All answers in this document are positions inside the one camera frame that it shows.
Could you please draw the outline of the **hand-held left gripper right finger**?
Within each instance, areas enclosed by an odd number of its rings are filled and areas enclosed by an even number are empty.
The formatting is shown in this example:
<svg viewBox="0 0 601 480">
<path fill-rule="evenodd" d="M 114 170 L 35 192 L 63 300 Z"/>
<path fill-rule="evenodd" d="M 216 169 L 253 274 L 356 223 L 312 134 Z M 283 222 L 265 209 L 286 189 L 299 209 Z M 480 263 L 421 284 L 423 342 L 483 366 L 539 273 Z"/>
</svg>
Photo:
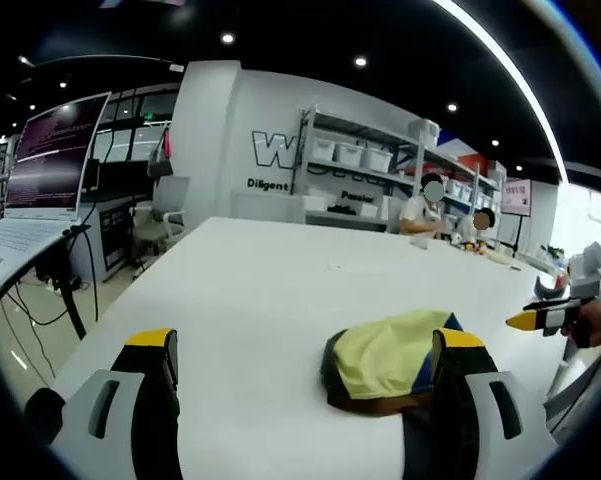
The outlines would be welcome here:
<svg viewBox="0 0 601 480">
<path fill-rule="evenodd" d="M 476 336 L 433 333 L 432 390 L 403 412 L 406 479 L 530 479 L 555 451 L 543 405 Z"/>
</svg>

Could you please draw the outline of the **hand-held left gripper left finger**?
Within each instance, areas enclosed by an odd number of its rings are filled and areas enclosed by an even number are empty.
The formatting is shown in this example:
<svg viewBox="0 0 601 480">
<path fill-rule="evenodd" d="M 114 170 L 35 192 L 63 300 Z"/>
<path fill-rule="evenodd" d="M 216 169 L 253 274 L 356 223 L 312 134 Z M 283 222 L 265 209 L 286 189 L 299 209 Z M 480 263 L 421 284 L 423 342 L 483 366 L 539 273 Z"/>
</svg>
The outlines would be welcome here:
<svg viewBox="0 0 601 480">
<path fill-rule="evenodd" d="M 137 333 L 64 403 L 54 452 L 78 479 L 181 479 L 178 337 Z"/>
</svg>

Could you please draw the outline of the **person's right hand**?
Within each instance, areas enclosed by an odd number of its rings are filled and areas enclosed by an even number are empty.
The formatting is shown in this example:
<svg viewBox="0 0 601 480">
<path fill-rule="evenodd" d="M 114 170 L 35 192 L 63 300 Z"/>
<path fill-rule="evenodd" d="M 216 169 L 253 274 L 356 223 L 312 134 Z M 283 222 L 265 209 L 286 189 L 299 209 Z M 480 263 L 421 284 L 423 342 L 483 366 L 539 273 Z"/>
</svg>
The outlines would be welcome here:
<svg viewBox="0 0 601 480">
<path fill-rule="evenodd" d="M 580 324 L 590 326 L 590 334 L 587 341 L 577 333 L 576 327 Z M 561 329 L 563 336 L 569 337 L 578 348 L 593 348 L 601 346 L 601 300 L 593 299 L 581 305 L 578 310 L 578 321 Z"/>
</svg>

